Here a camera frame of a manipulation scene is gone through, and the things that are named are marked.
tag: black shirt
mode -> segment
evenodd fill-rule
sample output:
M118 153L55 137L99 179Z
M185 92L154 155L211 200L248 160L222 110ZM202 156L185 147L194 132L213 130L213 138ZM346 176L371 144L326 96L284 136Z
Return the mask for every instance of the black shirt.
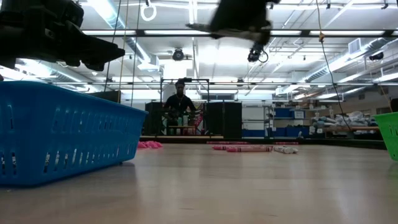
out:
M186 111L188 107L192 112L197 110L189 97L183 95L182 98L179 98L177 94L170 96L164 105L164 108L175 109L180 113Z

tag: security camera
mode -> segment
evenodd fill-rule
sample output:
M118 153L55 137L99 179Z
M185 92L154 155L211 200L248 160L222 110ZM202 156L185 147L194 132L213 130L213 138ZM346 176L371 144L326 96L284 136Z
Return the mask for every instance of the security camera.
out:
M175 61L182 61L184 59L184 53L182 49L175 49L173 53L173 60Z

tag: ceiling pipe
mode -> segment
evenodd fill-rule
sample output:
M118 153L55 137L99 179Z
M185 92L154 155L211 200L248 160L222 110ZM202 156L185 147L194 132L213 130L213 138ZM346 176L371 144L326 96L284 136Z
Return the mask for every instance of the ceiling pipe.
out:
M87 0L89 5L105 20L112 29L128 29L112 0ZM142 63L150 63L151 58L144 48L133 37L123 37L125 43L137 55Z

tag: air vent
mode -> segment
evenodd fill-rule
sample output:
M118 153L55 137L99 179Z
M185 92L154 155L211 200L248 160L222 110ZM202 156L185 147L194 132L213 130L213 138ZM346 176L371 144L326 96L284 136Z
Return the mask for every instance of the air vent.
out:
M361 51L361 39L355 39L348 44L348 53L355 54Z

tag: black speaker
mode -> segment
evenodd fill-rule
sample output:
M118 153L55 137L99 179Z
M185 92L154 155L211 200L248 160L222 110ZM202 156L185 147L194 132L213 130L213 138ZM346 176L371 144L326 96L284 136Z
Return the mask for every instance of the black speaker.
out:
M208 103L206 124L211 134L242 138L242 103Z
M151 102L145 104L145 110L149 112L144 121L144 135L158 135L162 129L162 103Z

